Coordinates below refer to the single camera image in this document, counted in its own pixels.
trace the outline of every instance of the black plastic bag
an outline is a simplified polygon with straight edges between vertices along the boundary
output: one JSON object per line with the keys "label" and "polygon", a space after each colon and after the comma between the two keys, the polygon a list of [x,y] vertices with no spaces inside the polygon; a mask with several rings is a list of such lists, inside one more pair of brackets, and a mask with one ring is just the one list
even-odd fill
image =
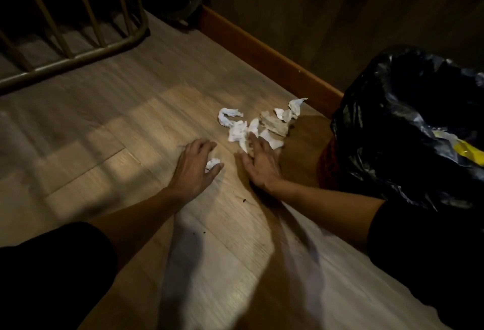
{"label": "black plastic bag", "polygon": [[387,50],[346,91],[331,129],[342,167],[381,197],[484,227],[484,168],[434,133],[484,151],[484,74],[414,48]]}

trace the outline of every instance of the laminate flooring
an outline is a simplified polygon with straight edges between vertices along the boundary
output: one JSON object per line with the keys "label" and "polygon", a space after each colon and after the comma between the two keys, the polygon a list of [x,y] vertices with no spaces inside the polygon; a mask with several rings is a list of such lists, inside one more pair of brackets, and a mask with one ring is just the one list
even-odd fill
{"label": "laminate flooring", "polygon": [[[251,191],[218,110],[251,120],[294,96],[202,33],[149,20],[138,47],[0,99],[0,245],[148,198],[184,144],[209,138],[223,172],[122,270],[82,329],[445,328],[366,256]],[[301,112],[282,170],[316,185],[329,120]]]}

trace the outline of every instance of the person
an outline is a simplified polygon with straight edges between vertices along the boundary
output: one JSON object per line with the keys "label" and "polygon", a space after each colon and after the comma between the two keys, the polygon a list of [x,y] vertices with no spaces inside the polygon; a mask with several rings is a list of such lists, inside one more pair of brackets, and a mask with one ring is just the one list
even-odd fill
{"label": "person", "polygon": [[[252,183],[338,235],[438,310],[454,329],[476,327],[482,305],[479,234],[424,209],[282,178],[269,143],[249,136],[254,157],[238,157]],[[4,318],[76,328],[111,287],[116,274],[161,225],[201,194],[224,167],[205,173],[216,143],[195,140],[173,178],[155,196],[93,219],[62,226],[0,249]]]}

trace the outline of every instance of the torn paper piece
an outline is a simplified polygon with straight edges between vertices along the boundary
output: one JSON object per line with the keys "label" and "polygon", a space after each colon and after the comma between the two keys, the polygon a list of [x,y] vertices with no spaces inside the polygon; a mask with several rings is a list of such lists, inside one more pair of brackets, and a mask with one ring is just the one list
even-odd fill
{"label": "torn paper piece", "polygon": [[247,140],[245,135],[247,134],[247,121],[237,121],[228,131],[228,141],[238,141],[242,150],[247,151]]}
{"label": "torn paper piece", "polygon": [[260,120],[265,128],[281,136],[286,136],[289,131],[289,126],[281,120],[269,115],[269,111],[262,112],[260,114]]}
{"label": "torn paper piece", "polygon": [[277,149],[284,145],[282,140],[273,139],[273,137],[269,134],[269,130],[267,129],[264,129],[263,132],[260,133],[260,137],[266,139],[272,149]]}
{"label": "torn paper piece", "polygon": [[249,129],[247,130],[247,134],[248,133],[253,133],[256,138],[259,136],[259,119],[258,118],[255,118],[253,119],[252,121],[250,121],[250,124],[249,124]]}
{"label": "torn paper piece", "polygon": [[220,163],[220,159],[218,158],[212,158],[207,162],[207,165],[205,166],[205,172],[208,172],[210,169],[214,168],[215,165]]}
{"label": "torn paper piece", "polygon": [[301,104],[307,100],[307,98],[300,98],[298,100],[292,100],[291,102],[289,102],[289,108],[291,108],[291,110],[293,111],[294,113],[294,118],[298,118],[298,116],[301,114]]}
{"label": "torn paper piece", "polygon": [[239,112],[239,110],[234,110],[232,108],[222,108],[218,112],[218,122],[220,122],[220,125],[225,126],[226,128],[232,127],[235,121],[227,119],[227,116],[229,117],[243,117],[244,114]]}
{"label": "torn paper piece", "polygon": [[294,117],[294,113],[291,110],[283,110],[282,108],[274,108],[274,112],[278,119],[283,120],[285,123],[289,123],[289,121]]}

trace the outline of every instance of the wood paneled wall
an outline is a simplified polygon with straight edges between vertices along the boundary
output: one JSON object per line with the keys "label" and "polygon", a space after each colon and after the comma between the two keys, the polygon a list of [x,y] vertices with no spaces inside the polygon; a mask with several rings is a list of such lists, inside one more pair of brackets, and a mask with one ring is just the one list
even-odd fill
{"label": "wood paneled wall", "polygon": [[207,0],[216,12],[345,90],[370,59],[410,44],[484,68],[484,0]]}

